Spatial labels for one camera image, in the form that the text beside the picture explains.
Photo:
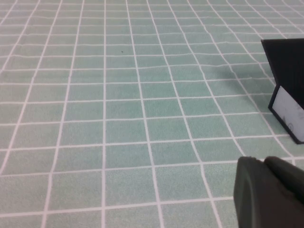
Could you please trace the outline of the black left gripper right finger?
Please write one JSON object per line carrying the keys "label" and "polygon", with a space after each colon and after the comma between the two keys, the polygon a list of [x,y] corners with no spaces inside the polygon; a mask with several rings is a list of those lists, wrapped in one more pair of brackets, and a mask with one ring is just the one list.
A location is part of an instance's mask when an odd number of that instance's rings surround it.
{"label": "black left gripper right finger", "polygon": [[280,182],[303,204],[304,171],[293,164],[275,156],[268,156],[264,164],[274,173]]}

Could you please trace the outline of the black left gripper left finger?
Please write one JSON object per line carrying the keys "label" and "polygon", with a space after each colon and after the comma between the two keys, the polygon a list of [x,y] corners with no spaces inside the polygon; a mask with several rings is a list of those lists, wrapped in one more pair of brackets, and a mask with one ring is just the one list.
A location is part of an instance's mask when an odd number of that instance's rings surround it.
{"label": "black left gripper left finger", "polygon": [[302,228],[304,204],[264,164],[240,157],[234,185],[240,228]]}

